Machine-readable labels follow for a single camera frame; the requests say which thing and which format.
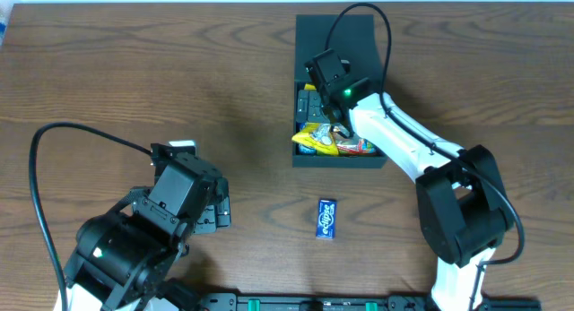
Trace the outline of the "yellow snack bag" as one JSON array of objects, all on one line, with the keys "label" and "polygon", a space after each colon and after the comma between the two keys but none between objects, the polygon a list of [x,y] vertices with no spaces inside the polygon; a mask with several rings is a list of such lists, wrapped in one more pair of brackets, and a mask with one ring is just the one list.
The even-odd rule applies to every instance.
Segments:
[{"label": "yellow snack bag", "polygon": [[[298,132],[298,124],[305,122],[309,123],[307,127]],[[314,148],[319,156],[339,155],[331,123],[321,109],[321,98],[315,86],[310,83],[302,82],[296,86],[294,124],[295,133],[291,141],[297,150],[297,144],[302,143]]]}]

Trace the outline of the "haribo gummy bag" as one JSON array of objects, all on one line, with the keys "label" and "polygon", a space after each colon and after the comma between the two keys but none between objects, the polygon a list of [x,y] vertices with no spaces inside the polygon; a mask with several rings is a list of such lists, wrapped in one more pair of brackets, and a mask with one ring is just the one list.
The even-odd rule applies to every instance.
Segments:
[{"label": "haribo gummy bag", "polygon": [[373,156],[378,153],[377,148],[363,138],[337,137],[335,144],[341,156]]}]

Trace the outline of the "blue eclipse mints tin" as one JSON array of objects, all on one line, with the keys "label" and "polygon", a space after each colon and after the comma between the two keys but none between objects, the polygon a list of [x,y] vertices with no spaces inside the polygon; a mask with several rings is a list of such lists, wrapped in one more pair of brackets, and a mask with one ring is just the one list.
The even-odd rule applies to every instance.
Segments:
[{"label": "blue eclipse mints tin", "polygon": [[319,199],[317,203],[316,237],[321,239],[335,238],[337,201]]}]

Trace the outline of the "blue oreo pack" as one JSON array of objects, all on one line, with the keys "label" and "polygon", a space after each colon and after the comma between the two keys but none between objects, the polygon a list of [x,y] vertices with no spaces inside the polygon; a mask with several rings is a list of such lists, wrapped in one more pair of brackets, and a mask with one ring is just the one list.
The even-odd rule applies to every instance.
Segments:
[{"label": "blue oreo pack", "polygon": [[[308,124],[309,124],[308,122],[299,123],[297,131],[301,132],[303,129],[305,129],[307,127]],[[298,143],[297,147],[298,147],[298,154],[299,155],[316,155],[317,154],[317,151],[314,148],[308,147],[307,145],[304,145],[302,143]]]}]

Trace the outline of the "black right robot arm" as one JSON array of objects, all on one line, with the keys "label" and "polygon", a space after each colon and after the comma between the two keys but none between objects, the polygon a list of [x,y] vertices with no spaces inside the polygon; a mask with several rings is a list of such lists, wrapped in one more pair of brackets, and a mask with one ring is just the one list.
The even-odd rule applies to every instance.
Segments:
[{"label": "black right robot arm", "polygon": [[467,150],[409,117],[369,78],[328,49],[305,64],[334,123],[381,149],[414,182],[422,234],[438,257],[431,289],[440,310],[476,310],[486,268],[505,234],[524,228],[510,203],[492,153]]}]

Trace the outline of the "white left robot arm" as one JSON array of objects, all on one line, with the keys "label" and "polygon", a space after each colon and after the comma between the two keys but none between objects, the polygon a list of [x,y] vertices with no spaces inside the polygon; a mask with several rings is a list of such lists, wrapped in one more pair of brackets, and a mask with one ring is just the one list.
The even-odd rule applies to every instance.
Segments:
[{"label": "white left robot arm", "polygon": [[64,268],[70,310],[197,310],[200,297],[167,277],[193,235],[228,228],[229,184],[192,140],[152,145],[153,186],[135,186],[77,231]]}]

